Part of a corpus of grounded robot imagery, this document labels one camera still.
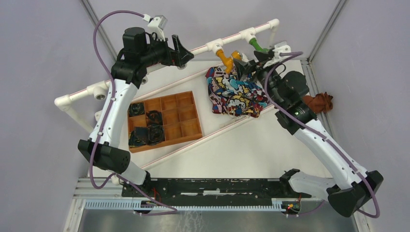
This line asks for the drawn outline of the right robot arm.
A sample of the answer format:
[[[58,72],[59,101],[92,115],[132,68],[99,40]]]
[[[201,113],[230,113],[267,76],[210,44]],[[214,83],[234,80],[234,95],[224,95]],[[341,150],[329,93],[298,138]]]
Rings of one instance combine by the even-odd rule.
[[[328,133],[316,113],[303,100],[309,93],[309,87],[302,73],[290,71],[284,77],[277,73],[279,65],[299,53],[279,53],[279,61],[275,61],[273,51],[255,51],[254,54],[256,60],[234,59],[238,75],[252,74],[263,84],[268,100],[278,110],[276,117],[280,125],[306,145],[331,174],[330,178],[324,178],[291,169],[280,177],[280,193],[292,197],[298,192],[322,199],[347,218],[355,212],[362,212],[362,207],[372,201],[375,207],[372,218],[378,218],[381,211],[375,194],[383,176],[357,163]]]

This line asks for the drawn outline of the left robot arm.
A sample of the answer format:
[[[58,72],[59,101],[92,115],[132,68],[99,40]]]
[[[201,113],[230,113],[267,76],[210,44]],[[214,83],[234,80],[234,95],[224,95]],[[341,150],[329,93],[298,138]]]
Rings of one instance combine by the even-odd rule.
[[[172,35],[174,47],[171,48],[167,39],[162,41],[155,33],[149,34],[140,27],[126,29],[122,40],[123,48],[108,72],[112,83],[102,114],[89,138],[79,141],[78,150],[90,167],[120,175],[134,184],[139,196],[145,197],[152,191],[148,173],[131,162],[129,151],[119,148],[128,108],[148,67],[155,64],[183,67],[194,54],[182,45],[178,35]]]

